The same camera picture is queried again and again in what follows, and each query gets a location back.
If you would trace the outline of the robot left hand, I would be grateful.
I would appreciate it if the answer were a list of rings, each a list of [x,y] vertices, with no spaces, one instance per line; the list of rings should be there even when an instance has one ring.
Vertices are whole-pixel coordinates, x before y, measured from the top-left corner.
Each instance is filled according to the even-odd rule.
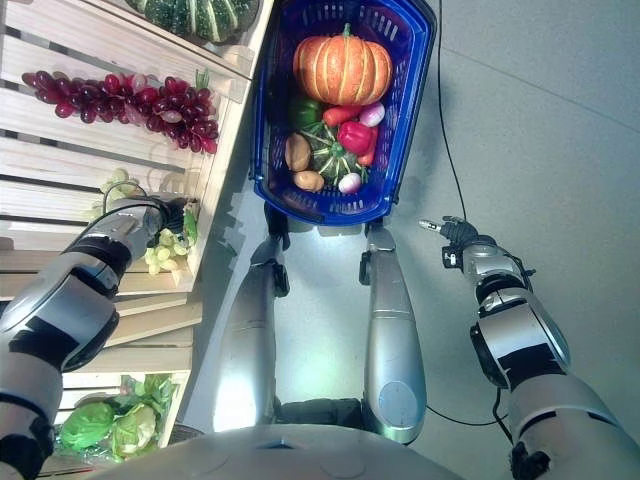
[[[194,198],[174,198],[165,204],[168,217],[165,227],[183,239],[195,242],[198,238],[199,201]]]

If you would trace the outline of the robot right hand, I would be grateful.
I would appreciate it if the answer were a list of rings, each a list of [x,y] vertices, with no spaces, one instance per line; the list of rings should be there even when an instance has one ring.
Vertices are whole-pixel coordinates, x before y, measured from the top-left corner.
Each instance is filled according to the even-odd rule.
[[[418,225],[424,230],[439,234],[454,246],[464,246],[479,235],[471,223],[455,216],[444,216],[441,222],[420,219]]]

